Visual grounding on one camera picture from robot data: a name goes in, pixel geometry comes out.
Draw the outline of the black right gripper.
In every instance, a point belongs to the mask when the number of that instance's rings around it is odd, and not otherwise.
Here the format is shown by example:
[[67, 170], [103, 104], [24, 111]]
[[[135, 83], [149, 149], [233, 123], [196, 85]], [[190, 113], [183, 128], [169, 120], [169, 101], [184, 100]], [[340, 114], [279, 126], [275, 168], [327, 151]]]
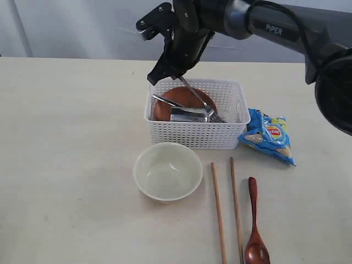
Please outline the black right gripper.
[[147, 75], [149, 83], [157, 84], [168, 77], [173, 80], [181, 79], [199, 62], [214, 34], [213, 31], [205, 28], [197, 32], [188, 32], [182, 26], [176, 26], [173, 30], [172, 43], [163, 52], [161, 64], [156, 64]]

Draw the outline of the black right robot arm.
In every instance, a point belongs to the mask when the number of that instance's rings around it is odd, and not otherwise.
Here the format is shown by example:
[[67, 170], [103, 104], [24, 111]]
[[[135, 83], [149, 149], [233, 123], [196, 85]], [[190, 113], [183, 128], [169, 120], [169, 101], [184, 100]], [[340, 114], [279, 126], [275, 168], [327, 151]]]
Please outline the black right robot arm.
[[237, 40], [252, 35], [305, 58], [305, 81], [314, 84], [322, 115], [351, 134], [351, 14], [270, 1], [172, 1], [136, 23], [146, 40], [161, 34], [164, 50], [147, 79], [177, 79], [200, 60], [219, 33]]

